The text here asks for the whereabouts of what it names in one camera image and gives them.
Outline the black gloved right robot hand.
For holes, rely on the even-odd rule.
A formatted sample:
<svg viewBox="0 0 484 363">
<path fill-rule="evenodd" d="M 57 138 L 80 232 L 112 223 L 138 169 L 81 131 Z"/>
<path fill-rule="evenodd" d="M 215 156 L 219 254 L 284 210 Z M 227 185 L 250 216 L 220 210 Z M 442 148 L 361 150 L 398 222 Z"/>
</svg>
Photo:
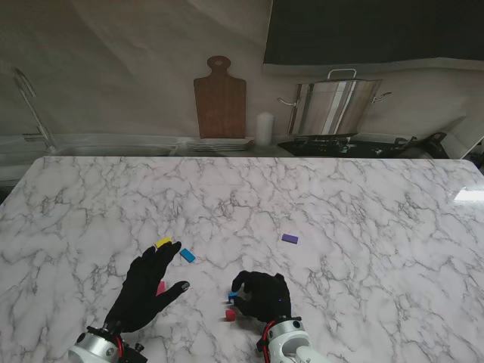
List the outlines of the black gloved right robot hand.
<svg viewBox="0 0 484 363">
<path fill-rule="evenodd" d="M 231 291 L 236 293 L 242 287 L 250 298 L 233 298 L 233 305 L 242 315 L 256 318 L 263 323 L 291 317 L 290 292 L 283 275 L 241 271 L 232 281 Z"/>
</svg>

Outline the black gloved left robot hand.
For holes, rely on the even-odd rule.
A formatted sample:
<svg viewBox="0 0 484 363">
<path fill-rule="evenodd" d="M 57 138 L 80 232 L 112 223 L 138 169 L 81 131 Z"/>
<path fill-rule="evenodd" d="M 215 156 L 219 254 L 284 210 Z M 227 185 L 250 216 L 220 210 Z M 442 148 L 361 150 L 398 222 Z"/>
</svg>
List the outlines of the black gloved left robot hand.
<svg viewBox="0 0 484 363">
<path fill-rule="evenodd" d="M 159 248 L 152 246 L 132 261 L 119 296 L 104 321 L 109 333 L 119 335 L 142 329 L 188 290 L 190 284 L 179 281 L 157 294 L 168 265 L 181 247 L 180 242 L 167 242 Z"/>
</svg>

